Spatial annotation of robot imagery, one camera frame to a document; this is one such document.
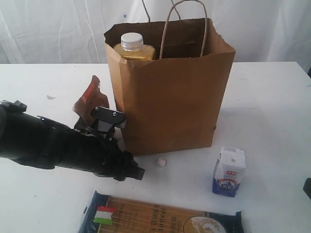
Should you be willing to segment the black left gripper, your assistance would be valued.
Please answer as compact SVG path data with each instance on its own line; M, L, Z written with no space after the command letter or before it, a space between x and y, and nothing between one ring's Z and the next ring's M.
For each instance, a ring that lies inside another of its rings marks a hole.
M122 151L113 139L88 136L71 130L63 140L57 166L94 173L99 177L113 177L117 181L133 178L141 181L145 169L140 168L133 154Z

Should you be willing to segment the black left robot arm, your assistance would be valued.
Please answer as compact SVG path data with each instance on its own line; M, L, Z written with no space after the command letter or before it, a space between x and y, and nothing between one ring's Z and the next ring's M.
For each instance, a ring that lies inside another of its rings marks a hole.
M0 156L23 166L55 169L57 166L93 173L98 177L142 180L145 170L132 153L121 150L113 134L125 115L96 106L95 121L70 128L43 116L26 114L20 101L0 103Z

